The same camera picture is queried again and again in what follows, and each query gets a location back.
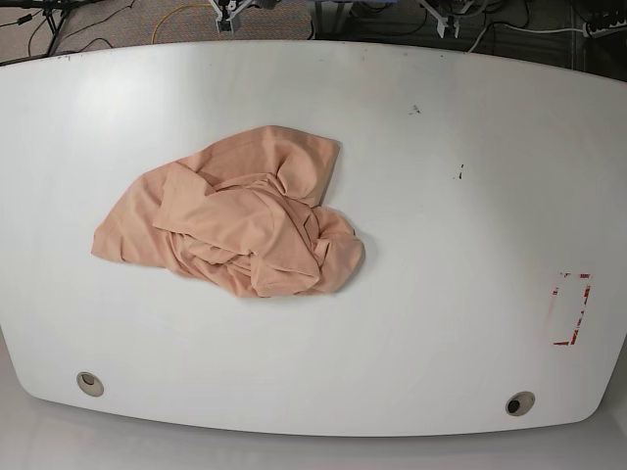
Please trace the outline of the black tripod stand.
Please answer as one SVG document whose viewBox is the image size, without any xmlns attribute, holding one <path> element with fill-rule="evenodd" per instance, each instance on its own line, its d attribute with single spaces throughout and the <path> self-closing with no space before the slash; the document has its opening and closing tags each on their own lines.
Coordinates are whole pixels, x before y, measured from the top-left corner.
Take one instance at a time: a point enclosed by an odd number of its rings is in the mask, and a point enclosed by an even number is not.
<svg viewBox="0 0 627 470">
<path fill-rule="evenodd" d="M 2 10 L 16 10 L 21 11 L 22 14 L 12 21 L 1 23 L 1 28 L 21 27 L 35 20 L 39 20 L 39 24 L 34 28 L 26 42 L 26 56 L 21 60 L 30 61 L 48 58 L 56 51 L 62 29 L 69 21 L 71 14 L 83 7 L 99 3 L 100 0 L 2 1 Z M 35 55 L 32 49 L 32 42 L 35 34 L 44 26 L 48 28 L 51 36 L 44 52 Z"/>
</svg>

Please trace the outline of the peach orange t-shirt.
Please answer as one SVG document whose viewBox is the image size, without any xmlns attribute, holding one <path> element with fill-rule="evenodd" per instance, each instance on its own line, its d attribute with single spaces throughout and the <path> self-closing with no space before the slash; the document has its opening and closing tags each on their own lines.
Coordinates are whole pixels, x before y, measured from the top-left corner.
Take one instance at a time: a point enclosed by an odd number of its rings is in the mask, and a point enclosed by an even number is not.
<svg viewBox="0 0 627 470">
<path fill-rule="evenodd" d="M 352 225 L 322 205 L 339 152 L 333 140 L 281 126 L 227 137 L 140 175 L 91 252 L 240 298 L 337 292 L 364 253 Z"/>
</svg>

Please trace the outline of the red tape rectangle marking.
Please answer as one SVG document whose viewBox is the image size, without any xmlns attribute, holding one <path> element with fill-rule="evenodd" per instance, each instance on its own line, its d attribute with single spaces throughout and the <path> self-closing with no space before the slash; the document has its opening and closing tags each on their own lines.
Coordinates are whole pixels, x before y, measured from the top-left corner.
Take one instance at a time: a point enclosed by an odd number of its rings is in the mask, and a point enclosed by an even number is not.
<svg viewBox="0 0 627 470">
<path fill-rule="evenodd" d="M 574 346 L 581 329 L 593 276 L 589 273 L 560 273 L 549 311 L 549 339 L 553 346 Z"/>
</svg>

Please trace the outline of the white power strip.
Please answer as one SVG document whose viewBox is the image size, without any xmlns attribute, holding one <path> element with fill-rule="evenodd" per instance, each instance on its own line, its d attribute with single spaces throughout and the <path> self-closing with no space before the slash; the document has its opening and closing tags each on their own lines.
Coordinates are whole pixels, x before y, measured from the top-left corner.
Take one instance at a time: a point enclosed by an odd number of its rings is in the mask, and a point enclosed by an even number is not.
<svg viewBox="0 0 627 470">
<path fill-rule="evenodd" d="M 600 38 L 626 30 L 626 11 L 617 10 L 603 12 L 592 16 L 584 25 L 584 35 L 589 38 Z"/>
</svg>

